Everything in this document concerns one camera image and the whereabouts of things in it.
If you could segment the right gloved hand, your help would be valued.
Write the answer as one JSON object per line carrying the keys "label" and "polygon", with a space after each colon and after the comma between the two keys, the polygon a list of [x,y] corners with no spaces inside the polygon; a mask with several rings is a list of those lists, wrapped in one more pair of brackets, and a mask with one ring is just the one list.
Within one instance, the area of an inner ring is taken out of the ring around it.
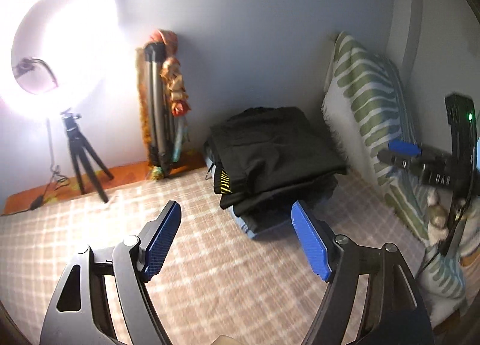
{"label": "right gloved hand", "polygon": [[427,194],[428,239],[432,247],[438,247],[450,234],[447,226],[449,212],[441,204],[439,193],[430,188]]}

